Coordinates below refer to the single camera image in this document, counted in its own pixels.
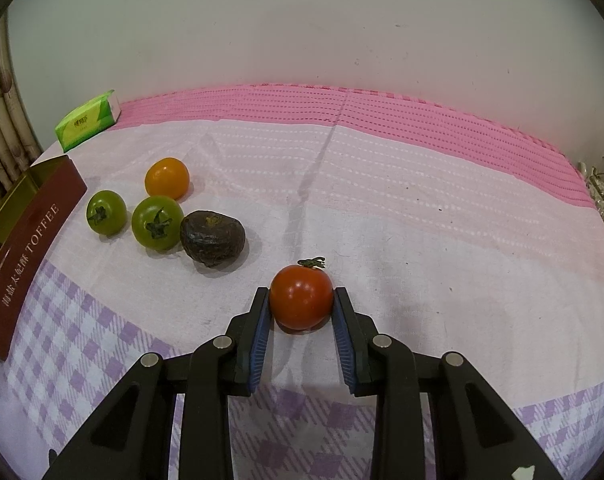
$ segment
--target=gingham pattern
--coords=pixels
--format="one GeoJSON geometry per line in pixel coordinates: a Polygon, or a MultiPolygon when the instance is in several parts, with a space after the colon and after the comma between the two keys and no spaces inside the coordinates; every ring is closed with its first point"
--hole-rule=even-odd
{"type": "MultiPolygon", "coordinates": [[[[24,412],[47,446],[59,452],[147,351],[163,357],[180,353],[44,262],[24,303],[4,369],[24,412]]],[[[176,420],[182,406],[178,398],[176,420]]],[[[582,478],[604,449],[604,382],[514,411],[567,479],[582,478]]],[[[375,417],[371,406],[262,384],[250,399],[232,398],[229,414],[240,479],[368,478],[375,417]]],[[[429,450],[428,428],[426,435],[429,450]]],[[[176,423],[172,478],[178,440],[176,423]]]]}

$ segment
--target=wall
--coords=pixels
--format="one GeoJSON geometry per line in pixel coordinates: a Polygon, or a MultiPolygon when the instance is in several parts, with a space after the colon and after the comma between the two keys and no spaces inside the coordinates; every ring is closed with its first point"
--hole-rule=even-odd
{"type": "Polygon", "coordinates": [[[441,102],[604,168],[604,22],[588,0],[15,0],[9,20],[44,147],[109,88],[298,82],[441,102]]]}

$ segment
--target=pink cloth border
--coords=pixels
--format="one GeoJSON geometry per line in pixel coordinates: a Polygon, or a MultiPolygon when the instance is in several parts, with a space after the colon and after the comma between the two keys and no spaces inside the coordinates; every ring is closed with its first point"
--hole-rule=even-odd
{"type": "Polygon", "coordinates": [[[172,92],[123,103],[113,129],[220,119],[346,126],[463,158],[566,203],[594,207],[581,176],[552,145],[493,121],[387,92],[284,84],[172,92]]]}

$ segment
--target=silver screw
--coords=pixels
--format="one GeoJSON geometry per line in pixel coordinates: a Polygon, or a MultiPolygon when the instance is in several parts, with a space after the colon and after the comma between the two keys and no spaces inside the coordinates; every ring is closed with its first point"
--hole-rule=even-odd
{"type": "Polygon", "coordinates": [[[233,340],[227,335],[219,335],[217,338],[213,340],[213,346],[215,348],[229,348],[233,340]]]}
{"type": "Polygon", "coordinates": [[[464,358],[457,352],[448,353],[445,359],[451,366],[461,366],[464,363],[464,358]]]}
{"type": "Polygon", "coordinates": [[[151,366],[157,365],[157,362],[159,360],[160,360],[160,358],[157,356],[157,354],[154,354],[153,352],[149,352],[148,354],[144,354],[140,358],[140,364],[146,368],[150,368],[151,366]]]}
{"type": "Polygon", "coordinates": [[[385,334],[378,334],[373,338],[373,344],[380,348],[388,348],[391,346],[391,338],[385,334]]]}

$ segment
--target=tomato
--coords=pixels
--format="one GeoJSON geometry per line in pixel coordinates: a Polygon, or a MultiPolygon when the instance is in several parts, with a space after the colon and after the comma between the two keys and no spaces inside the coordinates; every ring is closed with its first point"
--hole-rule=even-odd
{"type": "Polygon", "coordinates": [[[168,156],[146,172],[144,188],[150,196],[164,195],[178,200],[189,189],[189,170],[181,160],[168,156]]]}
{"type": "Polygon", "coordinates": [[[324,258],[300,260],[275,275],[269,289],[273,317],[291,330],[307,330],[322,322],[333,306],[333,283],[320,269],[324,258]]]}
{"type": "Polygon", "coordinates": [[[127,222],[127,205],[114,191],[98,191],[86,206],[86,221],[96,233],[114,235],[127,222]]]}
{"type": "Polygon", "coordinates": [[[167,196],[145,198],[133,212],[131,227],[136,240],[149,249],[167,251],[180,240],[180,205],[167,196]]]}

